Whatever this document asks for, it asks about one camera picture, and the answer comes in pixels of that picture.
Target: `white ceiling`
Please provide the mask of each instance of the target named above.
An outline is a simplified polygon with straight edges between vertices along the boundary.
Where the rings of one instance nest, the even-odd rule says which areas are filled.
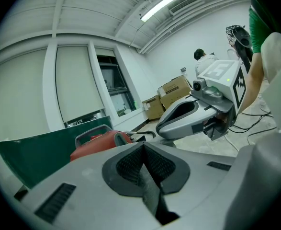
[[[159,1],[18,0],[0,26],[0,49],[33,36],[82,33],[133,42],[132,46],[145,53],[205,14],[247,0],[204,0],[204,5],[190,11],[188,17],[183,14],[174,21],[169,8],[183,1],[176,0],[142,22],[141,15]]]

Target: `floor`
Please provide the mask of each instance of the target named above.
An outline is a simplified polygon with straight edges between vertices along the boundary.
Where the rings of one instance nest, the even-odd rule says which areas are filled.
[[[260,109],[261,105],[265,105],[265,101],[262,99],[261,93],[268,87],[268,85],[269,85],[268,81],[264,80],[256,101],[248,109],[246,109],[244,111],[244,113],[265,114],[265,112]],[[262,109],[265,111],[269,111],[267,106],[263,106]],[[258,119],[259,119],[259,116],[248,116],[248,115],[244,115],[244,114],[239,114],[235,125],[240,126],[240,127],[250,127]],[[150,122],[147,125],[145,125],[143,128],[141,128],[140,131],[151,130],[156,133],[155,128],[156,128],[157,123],[158,123],[158,121]],[[239,150],[241,147],[248,145],[248,141],[247,141],[248,135],[258,132],[258,131],[262,131],[264,129],[273,128],[275,126],[276,126],[276,124],[275,124],[273,118],[264,117],[257,125],[255,125],[253,128],[251,128],[246,133],[236,134],[236,133],[229,131],[229,133],[226,135],[226,137]],[[234,127],[232,127],[231,129],[234,131],[238,131],[238,132],[242,131],[241,129],[237,129]],[[269,134],[271,132],[276,132],[276,131],[277,131],[277,129],[250,136],[249,142],[251,144],[253,144],[258,139],[266,136],[267,134]],[[147,139],[147,141],[150,141],[152,139],[152,136],[146,135],[146,139]],[[221,137],[215,141],[211,141],[203,133],[184,137],[182,139],[176,140],[174,143],[177,146],[177,148],[183,149],[183,150],[231,156],[231,157],[236,157],[236,155],[238,154],[237,150],[228,141],[226,141],[226,139],[224,137]]]

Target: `green panel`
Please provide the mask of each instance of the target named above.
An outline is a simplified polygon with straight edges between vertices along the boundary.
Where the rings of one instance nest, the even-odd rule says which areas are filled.
[[[103,124],[112,128],[109,116],[43,135],[1,141],[0,154],[22,183],[32,188],[70,162],[76,136]],[[91,136],[101,133],[105,131],[97,131]]]

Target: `red container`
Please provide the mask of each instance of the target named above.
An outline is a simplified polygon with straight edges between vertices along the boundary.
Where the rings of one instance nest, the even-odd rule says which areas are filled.
[[[91,133],[100,130],[107,129],[108,131],[99,136],[92,137],[91,141],[88,141],[81,145],[80,139],[82,137],[88,136]],[[70,155],[70,161],[78,159],[80,157],[97,153],[100,151],[105,151],[114,147],[132,143],[130,138],[124,133],[118,130],[112,130],[107,125],[101,125],[91,130],[86,131],[85,133],[79,135],[75,139],[76,150]]]

